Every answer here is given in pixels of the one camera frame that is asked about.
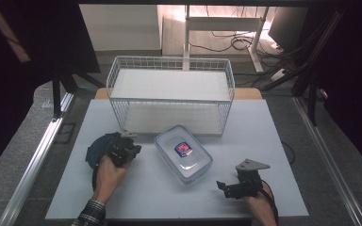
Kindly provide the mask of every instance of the white wall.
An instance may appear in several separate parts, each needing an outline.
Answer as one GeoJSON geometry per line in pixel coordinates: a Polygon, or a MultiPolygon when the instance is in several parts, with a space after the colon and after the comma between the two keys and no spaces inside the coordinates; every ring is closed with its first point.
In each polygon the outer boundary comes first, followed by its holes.
{"type": "Polygon", "coordinates": [[[161,49],[157,6],[79,6],[95,51],[161,49]]]}

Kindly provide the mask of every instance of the food container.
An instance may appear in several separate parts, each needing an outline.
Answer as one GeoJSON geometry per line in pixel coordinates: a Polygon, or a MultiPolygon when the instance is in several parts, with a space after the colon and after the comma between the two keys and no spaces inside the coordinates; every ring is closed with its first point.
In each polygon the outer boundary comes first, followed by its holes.
{"type": "Polygon", "coordinates": [[[205,174],[213,158],[182,125],[158,135],[155,144],[177,178],[188,185],[205,174]]]}

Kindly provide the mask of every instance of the person's left hand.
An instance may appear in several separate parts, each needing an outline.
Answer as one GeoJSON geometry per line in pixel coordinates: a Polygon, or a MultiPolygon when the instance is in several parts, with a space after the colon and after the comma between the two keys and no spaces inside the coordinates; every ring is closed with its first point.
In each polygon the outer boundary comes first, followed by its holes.
{"type": "Polygon", "coordinates": [[[105,154],[99,164],[96,177],[96,188],[92,198],[106,204],[113,194],[113,191],[122,182],[131,162],[116,167],[111,159],[105,154]]]}

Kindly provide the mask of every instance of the label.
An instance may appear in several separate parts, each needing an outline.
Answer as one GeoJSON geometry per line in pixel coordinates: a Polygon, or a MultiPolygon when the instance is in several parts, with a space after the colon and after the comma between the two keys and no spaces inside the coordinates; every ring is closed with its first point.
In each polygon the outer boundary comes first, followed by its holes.
{"type": "Polygon", "coordinates": [[[187,142],[181,142],[175,146],[174,150],[180,155],[180,157],[187,157],[192,153],[192,148],[187,142]]]}

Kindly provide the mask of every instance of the aluminum rail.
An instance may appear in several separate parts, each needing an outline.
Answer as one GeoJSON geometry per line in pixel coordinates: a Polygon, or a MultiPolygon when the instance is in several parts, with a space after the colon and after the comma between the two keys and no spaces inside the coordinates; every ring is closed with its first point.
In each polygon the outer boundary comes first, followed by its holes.
{"type": "Polygon", "coordinates": [[[28,196],[28,193],[31,187],[34,185],[35,179],[38,176],[38,173],[41,169],[43,160],[48,154],[49,148],[54,140],[55,135],[58,132],[58,128],[62,124],[64,114],[66,113],[70,103],[72,102],[73,95],[66,93],[61,101],[61,115],[57,120],[51,121],[48,125],[48,128],[43,135],[41,142],[34,153],[30,163],[28,164],[25,173],[17,185],[16,190],[8,202],[8,205],[0,218],[0,226],[11,226],[15,223],[19,213],[25,203],[25,200],[28,196]]]}
{"type": "Polygon", "coordinates": [[[334,181],[337,192],[342,198],[342,201],[345,204],[354,225],[362,226],[362,211],[360,205],[355,198],[354,193],[349,188],[341,172],[339,171],[339,168],[337,167],[333,156],[331,155],[328,147],[322,139],[319,129],[317,128],[317,126],[313,126],[310,119],[306,116],[307,109],[304,105],[303,99],[300,97],[293,97],[293,100],[300,111],[300,114],[304,120],[304,124],[306,125],[310,136],[312,136],[313,141],[315,142],[322,161],[324,162],[325,167],[327,168],[332,180],[334,181]]]}

